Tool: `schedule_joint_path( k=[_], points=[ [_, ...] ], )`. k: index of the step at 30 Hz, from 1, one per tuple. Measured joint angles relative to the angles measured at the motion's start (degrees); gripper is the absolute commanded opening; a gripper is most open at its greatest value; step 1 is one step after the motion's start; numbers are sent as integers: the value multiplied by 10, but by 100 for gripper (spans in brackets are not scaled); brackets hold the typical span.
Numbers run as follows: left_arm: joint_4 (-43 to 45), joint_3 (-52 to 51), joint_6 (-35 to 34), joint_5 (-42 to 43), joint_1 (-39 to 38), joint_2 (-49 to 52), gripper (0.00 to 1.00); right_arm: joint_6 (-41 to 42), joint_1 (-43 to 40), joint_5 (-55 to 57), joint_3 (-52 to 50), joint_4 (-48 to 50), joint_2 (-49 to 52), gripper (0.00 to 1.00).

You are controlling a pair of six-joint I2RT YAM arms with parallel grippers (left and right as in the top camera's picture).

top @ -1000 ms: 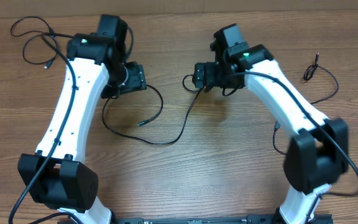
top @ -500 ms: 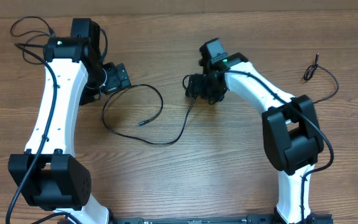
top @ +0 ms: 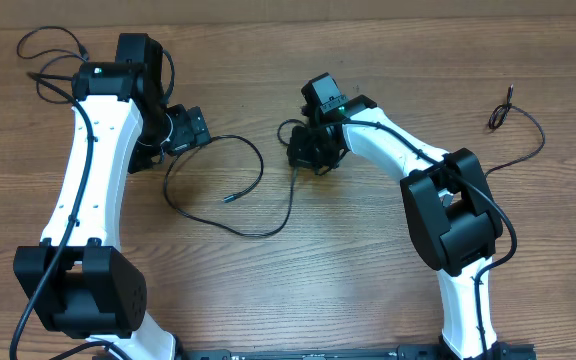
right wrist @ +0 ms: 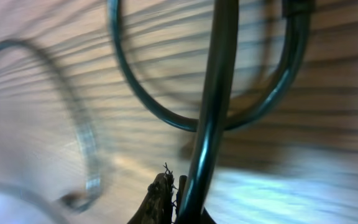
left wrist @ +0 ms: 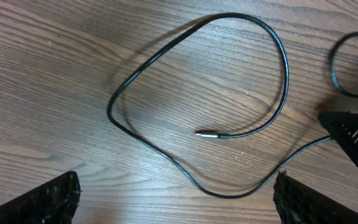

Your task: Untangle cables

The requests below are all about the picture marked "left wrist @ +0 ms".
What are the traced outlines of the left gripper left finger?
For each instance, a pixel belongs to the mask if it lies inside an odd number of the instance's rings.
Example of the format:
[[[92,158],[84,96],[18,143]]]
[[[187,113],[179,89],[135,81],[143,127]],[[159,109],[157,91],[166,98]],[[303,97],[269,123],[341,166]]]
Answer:
[[[75,171],[68,171],[0,205],[0,224],[71,224],[81,188]]]

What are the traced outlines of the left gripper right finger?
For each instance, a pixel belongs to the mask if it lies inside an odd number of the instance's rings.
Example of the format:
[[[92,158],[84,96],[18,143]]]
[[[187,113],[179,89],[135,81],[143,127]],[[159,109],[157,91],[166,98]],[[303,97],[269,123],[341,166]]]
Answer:
[[[282,224],[358,224],[358,213],[279,172],[273,201]]]

